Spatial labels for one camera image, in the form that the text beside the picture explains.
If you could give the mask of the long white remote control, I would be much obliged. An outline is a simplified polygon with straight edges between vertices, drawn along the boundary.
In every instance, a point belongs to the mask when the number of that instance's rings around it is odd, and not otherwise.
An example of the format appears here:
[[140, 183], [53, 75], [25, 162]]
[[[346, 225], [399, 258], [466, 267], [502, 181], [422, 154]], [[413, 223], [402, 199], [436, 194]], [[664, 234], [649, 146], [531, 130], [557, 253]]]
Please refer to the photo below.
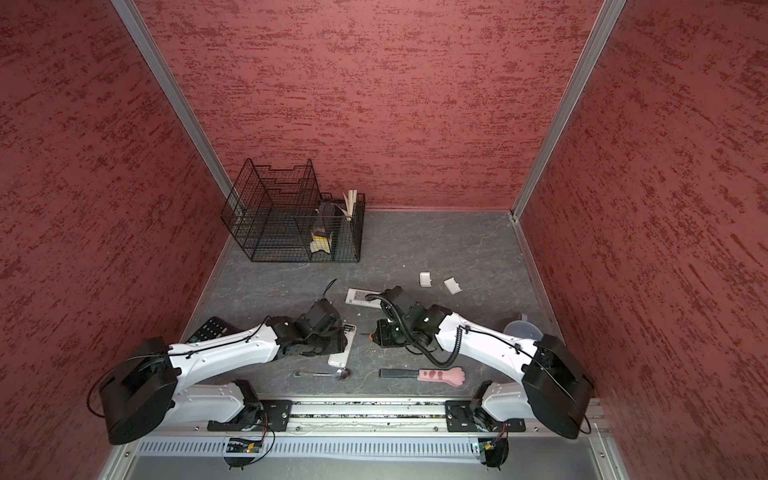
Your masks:
[[372, 300], [368, 299], [368, 296], [378, 296], [379, 293], [370, 290], [349, 288], [346, 294], [345, 303], [348, 305], [380, 309], [381, 301], [378, 297], [374, 297]]

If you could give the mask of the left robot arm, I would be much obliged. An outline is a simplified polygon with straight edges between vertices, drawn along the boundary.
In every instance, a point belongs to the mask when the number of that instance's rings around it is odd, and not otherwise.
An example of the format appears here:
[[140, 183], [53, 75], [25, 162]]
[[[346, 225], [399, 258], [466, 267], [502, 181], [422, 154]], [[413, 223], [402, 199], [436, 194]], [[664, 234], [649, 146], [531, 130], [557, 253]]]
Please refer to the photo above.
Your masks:
[[142, 342], [94, 383], [108, 441], [123, 445], [159, 426], [205, 421], [215, 430], [255, 424], [260, 402], [250, 384], [208, 379], [290, 356], [341, 354], [348, 340], [339, 312], [325, 298], [297, 318], [268, 316], [258, 326], [192, 343]]

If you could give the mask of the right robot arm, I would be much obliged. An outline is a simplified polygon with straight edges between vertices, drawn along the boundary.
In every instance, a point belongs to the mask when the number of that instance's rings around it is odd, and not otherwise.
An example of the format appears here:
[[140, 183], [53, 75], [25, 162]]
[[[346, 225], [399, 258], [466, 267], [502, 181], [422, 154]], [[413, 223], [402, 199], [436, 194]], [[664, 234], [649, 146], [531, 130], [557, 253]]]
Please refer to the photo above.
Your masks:
[[536, 340], [495, 331], [446, 307], [426, 308], [399, 286], [368, 293], [365, 299], [384, 314], [371, 335], [378, 346], [414, 349], [440, 370], [464, 356], [521, 386], [518, 400], [496, 395], [488, 386], [480, 398], [485, 415], [506, 421], [524, 403], [536, 420], [564, 438], [591, 433], [586, 417], [594, 379], [558, 337], [544, 334]]

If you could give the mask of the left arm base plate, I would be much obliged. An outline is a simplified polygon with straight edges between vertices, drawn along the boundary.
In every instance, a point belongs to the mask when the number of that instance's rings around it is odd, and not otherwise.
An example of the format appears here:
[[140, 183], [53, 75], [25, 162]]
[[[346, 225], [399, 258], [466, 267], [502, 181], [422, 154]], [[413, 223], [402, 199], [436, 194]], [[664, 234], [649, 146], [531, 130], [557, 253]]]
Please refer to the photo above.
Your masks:
[[226, 422], [209, 421], [210, 432], [284, 432], [294, 403], [291, 400], [266, 400], [247, 403], [235, 417]]

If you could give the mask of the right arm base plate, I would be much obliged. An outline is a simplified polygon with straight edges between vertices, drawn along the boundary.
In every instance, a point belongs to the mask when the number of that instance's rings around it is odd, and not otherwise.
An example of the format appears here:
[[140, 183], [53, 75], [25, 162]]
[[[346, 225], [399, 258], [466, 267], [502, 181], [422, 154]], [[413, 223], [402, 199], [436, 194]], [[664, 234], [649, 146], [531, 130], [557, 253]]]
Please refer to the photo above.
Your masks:
[[448, 400], [444, 404], [447, 431], [450, 433], [506, 434], [526, 431], [522, 418], [495, 420], [478, 403], [462, 400]]

